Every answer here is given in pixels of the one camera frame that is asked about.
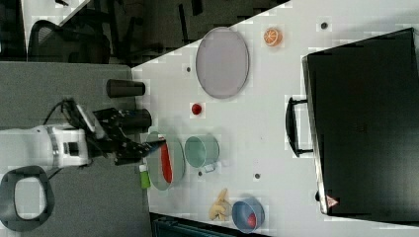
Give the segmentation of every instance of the black dot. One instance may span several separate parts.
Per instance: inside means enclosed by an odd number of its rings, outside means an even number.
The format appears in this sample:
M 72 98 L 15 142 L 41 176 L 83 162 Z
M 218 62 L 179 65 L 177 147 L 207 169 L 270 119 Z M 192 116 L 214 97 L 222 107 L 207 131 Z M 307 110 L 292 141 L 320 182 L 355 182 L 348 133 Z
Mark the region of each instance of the black dot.
M 327 29 L 327 27 L 329 27 L 329 25 L 328 25 L 327 23 L 322 23 L 322 24 L 320 25 L 320 27 L 321 27 L 321 29 L 326 30 L 326 29 Z

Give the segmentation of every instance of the small bowl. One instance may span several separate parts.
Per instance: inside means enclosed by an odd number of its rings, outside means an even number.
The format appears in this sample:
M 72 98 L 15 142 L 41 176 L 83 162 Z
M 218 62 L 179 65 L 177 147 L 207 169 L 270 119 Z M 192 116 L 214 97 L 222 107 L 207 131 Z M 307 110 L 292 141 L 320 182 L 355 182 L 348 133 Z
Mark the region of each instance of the small bowl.
M 149 131 L 146 141 L 158 140 L 158 131 Z M 165 136 L 166 143 L 169 149 L 169 158 L 172 168 L 172 183 L 167 183 L 163 177 L 161 164 L 160 149 L 152 152 L 147 157 L 148 175 L 153 186 L 159 191 L 168 190 L 180 180 L 182 180 L 185 173 L 185 160 L 182 150 L 182 145 L 174 135 Z
M 256 216 L 256 225 L 254 227 L 250 226 L 247 222 L 251 214 L 255 214 Z M 233 205 L 232 217 L 237 229 L 245 234 L 250 234 L 258 229 L 265 221 L 265 211 L 259 201 L 254 197 L 249 197 Z

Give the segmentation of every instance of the briefcase handle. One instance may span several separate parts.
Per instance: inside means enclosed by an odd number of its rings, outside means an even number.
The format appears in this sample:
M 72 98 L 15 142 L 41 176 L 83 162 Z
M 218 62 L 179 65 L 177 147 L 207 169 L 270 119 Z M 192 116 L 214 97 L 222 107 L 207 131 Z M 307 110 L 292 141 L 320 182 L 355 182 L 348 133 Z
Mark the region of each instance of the briefcase handle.
M 289 99 L 289 103 L 287 105 L 287 113 L 286 113 L 286 130 L 287 130 L 287 137 L 289 139 L 289 143 L 291 148 L 293 149 L 293 153 L 295 153 L 296 157 L 299 157 L 302 153 L 309 153 L 313 152 L 312 149 L 302 150 L 299 149 L 298 145 L 298 132 L 296 130 L 296 119 L 295 119 L 295 110 L 294 106 L 299 104 L 305 104 L 307 100 L 294 100 L 293 98 Z

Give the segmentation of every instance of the beige figurine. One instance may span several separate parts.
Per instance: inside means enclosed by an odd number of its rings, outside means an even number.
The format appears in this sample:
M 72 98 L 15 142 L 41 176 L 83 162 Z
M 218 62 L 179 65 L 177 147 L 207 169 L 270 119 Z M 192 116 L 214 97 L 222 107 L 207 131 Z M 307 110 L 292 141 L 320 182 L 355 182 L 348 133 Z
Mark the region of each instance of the beige figurine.
M 223 189 L 221 193 L 219 193 L 218 198 L 209 209 L 209 219 L 215 220 L 216 218 L 219 218 L 220 220 L 225 221 L 225 217 L 230 215 L 231 205 L 225 200 L 226 194 L 227 189 Z

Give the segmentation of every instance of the gray carpet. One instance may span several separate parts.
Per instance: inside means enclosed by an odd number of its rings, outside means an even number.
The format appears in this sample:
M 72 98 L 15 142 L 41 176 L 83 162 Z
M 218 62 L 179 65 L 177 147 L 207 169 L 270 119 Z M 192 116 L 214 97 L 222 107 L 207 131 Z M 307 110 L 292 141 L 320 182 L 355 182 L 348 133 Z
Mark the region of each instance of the gray carpet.
M 1 129 L 42 124 L 64 96 L 93 111 L 135 108 L 134 97 L 110 99 L 105 89 L 110 78 L 131 79 L 127 66 L 0 62 L 0 75 Z M 50 123 L 62 122 L 60 117 L 54 113 Z M 151 236 L 146 192 L 139 186 L 134 166 L 115 167 L 99 158 L 84 170 L 62 170 L 51 186 L 55 195 L 51 217 L 22 236 Z M 0 230 L 0 236 L 19 236 L 7 232 Z

